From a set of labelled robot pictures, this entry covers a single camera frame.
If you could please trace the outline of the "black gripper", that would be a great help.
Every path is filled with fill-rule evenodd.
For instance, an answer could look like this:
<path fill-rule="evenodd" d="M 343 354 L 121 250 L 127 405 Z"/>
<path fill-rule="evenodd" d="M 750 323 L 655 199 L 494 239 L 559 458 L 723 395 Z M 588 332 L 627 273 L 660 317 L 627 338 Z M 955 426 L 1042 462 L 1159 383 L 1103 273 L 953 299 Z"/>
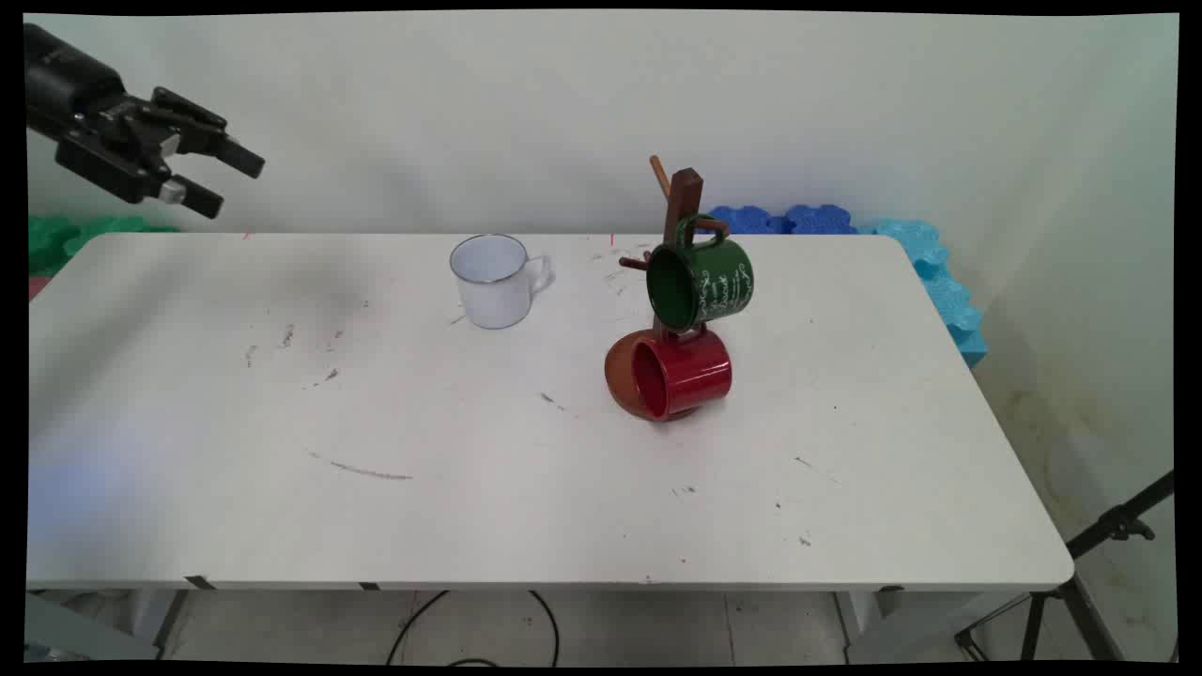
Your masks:
<path fill-rule="evenodd" d="M 115 69 L 35 24 L 24 26 L 24 81 L 26 128 L 56 142 L 56 164 L 129 204 L 150 197 L 218 218 L 218 192 L 173 176 L 166 158 L 175 150 L 250 178 L 263 171 L 266 160 L 227 134 L 222 115 L 163 85 L 147 103 Z"/>

